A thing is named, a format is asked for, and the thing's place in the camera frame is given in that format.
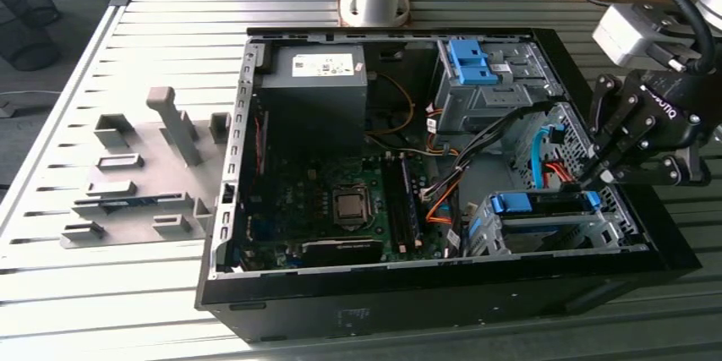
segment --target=green motherboard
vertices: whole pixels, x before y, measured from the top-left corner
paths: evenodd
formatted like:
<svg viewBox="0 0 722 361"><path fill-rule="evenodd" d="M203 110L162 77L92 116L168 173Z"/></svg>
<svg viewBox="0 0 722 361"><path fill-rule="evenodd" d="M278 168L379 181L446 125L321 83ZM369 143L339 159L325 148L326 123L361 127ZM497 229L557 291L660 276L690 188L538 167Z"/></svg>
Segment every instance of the green motherboard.
<svg viewBox="0 0 722 361"><path fill-rule="evenodd" d="M425 161L405 155L407 183L413 194L429 183ZM293 269L310 266L303 261L303 245L315 241L373 241L383 245L374 262L425 260L442 256L441 225L423 222L419 205L419 239L414 246L398 244L387 207L383 160L369 154L329 161L279 160L267 167L265 178L273 190L265 196L263 210L250 215L246 244L242 248L251 270Z"/></svg>

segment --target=slotted aluminum table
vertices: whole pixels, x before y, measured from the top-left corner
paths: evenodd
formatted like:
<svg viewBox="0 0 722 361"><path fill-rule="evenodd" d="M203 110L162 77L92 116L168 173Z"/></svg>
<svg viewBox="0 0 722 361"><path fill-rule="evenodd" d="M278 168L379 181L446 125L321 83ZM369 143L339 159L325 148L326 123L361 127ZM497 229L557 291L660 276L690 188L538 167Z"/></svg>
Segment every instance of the slotted aluminum table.
<svg viewBox="0 0 722 361"><path fill-rule="evenodd" d="M704 269L556 320L250 347L211 314L194 309L202 240L63 249L63 219L83 195L87 155L99 148L92 135L99 113L151 85L177 88L177 104L191 117L230 110L246 28L337 24L333 0L115 1L0 206L0 358L38 359L39 353L48 359L124 360L722 356L718 180L705 189L660 189ZM602 11L585 3L413 0L413 8L419 27L557 29L588 81L601 73L624 74L593 42ZM706 152L717 178L721 153L716 145Z"/></svg>

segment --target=white label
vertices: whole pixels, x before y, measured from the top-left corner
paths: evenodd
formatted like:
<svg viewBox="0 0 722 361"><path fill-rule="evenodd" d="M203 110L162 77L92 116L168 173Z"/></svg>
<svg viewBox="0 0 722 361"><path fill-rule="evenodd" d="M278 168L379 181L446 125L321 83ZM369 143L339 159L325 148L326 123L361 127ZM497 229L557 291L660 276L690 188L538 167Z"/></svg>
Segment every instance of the white label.
<svg viewBox="0 0 722 361"><path fill-rule="evenodd" d="M295 77L354 76L353 54L298 54L294 57Z"/></svg>
<svg viewBox="0 0 722 361"><path fill-rule="evenodd" d="M451 229L449 229L449 232L447 232L447 240L451 243L451 245L454 245L454 247L459 248L459 243L462 239L459 238L459 235Z"/></svg>
<svg viewBox="0 0 722 361"><path fill-rule="evenodd" d="M437 134L437 121L433 118L427 119L427 131L431 134Z"/></svg>
<svg viewBox="0 0 722 361"><path fill-rule="evenodd" d="M493 63L490 67L494 72L511 72L511 68L507 63Z"/></svg>

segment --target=sticker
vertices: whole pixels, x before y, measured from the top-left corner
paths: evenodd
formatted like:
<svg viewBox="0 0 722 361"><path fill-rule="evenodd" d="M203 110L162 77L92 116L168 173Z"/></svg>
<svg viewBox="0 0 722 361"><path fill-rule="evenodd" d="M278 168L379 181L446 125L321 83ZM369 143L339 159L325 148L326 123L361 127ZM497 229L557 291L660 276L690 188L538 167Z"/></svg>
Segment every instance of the sticker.
<svg viewBox="0 0 722 361"><path fill-rule="evenodd" d="M459 248L459 243L462 239L459 238L459 235L451 229L449 229L449 232L447 232L447 241L451 243L454 247Z"/></svg>
<svg viewBox="0 0 722 361"><path fill-rule="evenodd" d="M354 76L354 55L298 54L291 76Z"/></svg>
<svg viewBox="0 0 722 361"><path fill-rule="evenodd" d="M493 63L490 67L494 72L511 72L511 68L507 63Z"/></svg>
<svg viewBox="0 0 722 361"><path fill-rule="evenodd" d="M437 121L433 118L427 119L427 131L431 134L437 134Z"/></svg>
<svg viewBox="0 0 722 361"><path fill-rule="evenodd" d="M345 309L338 312L338 327L347 329L362 329L369 326L371 319L371 308Z"/></svg>

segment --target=ram slot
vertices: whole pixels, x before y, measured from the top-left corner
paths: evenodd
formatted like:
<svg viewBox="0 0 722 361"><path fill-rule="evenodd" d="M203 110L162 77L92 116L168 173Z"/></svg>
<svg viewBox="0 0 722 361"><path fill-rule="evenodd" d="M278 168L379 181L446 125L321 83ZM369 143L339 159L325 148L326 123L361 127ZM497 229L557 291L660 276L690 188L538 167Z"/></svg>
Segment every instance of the ram slot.
<svg viewBox="0 0 722 361"><path fill-rule="evenodd" d="M419 220L410 206L411 188L407 188L405 181L403 158L387 156L382 160L382 177L391 242L395 251L405 254L418 247L415 240L419 235L415 232L419 230Z"/></svg>
<svg viewBox="0 0 722 361"><path fill-rule="evenodd" d="M401 158L402 174L405 176L405 194L406 194L406 207L409 211L406 213L409 217L409 229L411 232L413 247L417 249L421 247L421 226L419 226L419 207L417 205L417 196L414 195L411 185L411 172L409 171L409 161L406 158Z"/></svg>

